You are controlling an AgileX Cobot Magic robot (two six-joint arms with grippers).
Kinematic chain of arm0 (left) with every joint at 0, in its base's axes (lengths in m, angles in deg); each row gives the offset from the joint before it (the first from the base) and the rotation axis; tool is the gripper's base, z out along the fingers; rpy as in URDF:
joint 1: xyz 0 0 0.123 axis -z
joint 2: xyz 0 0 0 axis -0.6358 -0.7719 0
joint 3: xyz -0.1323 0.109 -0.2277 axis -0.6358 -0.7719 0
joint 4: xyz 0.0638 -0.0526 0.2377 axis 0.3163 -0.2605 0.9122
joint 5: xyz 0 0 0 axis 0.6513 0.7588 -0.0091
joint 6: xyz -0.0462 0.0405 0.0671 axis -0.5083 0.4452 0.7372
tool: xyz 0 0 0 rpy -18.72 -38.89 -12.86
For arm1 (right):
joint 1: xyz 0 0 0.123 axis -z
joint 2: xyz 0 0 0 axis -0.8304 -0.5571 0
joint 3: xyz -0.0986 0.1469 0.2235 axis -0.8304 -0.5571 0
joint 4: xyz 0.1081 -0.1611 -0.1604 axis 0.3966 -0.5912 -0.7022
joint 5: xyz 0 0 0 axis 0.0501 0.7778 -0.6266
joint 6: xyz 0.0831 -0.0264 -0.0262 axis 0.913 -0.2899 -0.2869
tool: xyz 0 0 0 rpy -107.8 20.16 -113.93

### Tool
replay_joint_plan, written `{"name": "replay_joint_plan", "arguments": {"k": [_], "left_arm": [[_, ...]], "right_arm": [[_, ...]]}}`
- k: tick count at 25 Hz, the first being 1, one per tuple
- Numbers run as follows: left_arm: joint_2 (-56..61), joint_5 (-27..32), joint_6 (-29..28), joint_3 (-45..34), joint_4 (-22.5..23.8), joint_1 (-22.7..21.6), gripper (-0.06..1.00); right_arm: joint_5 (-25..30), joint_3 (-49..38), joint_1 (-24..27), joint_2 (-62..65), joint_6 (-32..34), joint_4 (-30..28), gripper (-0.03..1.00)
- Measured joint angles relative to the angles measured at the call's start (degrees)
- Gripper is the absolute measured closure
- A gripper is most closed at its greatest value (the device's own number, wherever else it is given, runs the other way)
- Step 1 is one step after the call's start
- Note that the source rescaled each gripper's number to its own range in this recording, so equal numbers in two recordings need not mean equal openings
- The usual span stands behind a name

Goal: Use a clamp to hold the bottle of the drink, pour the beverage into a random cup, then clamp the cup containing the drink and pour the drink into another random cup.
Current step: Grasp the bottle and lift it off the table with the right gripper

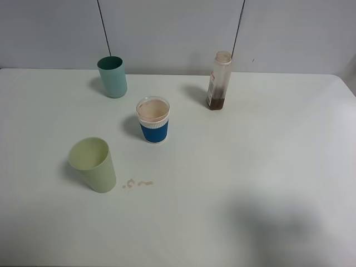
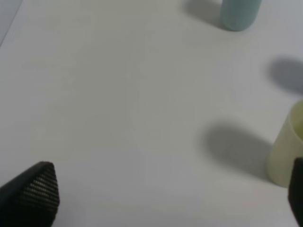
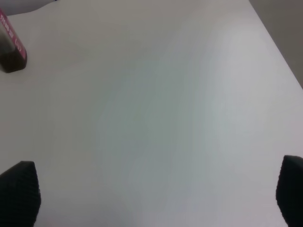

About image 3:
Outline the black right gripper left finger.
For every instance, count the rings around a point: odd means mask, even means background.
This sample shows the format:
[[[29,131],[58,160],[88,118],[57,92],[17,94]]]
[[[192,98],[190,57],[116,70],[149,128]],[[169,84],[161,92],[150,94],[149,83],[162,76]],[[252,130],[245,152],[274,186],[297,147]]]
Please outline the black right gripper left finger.
[[[0,175],[0,225],[34,226],[41,193],[33,161],[21,161]]]

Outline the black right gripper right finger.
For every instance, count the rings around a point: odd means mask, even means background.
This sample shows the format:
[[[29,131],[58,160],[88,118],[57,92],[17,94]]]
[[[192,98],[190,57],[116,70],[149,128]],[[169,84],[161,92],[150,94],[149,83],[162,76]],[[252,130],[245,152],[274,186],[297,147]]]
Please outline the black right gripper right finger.
[[[276,187],[276,201],[289,227],[303,225],[303,159],[285,155]]]

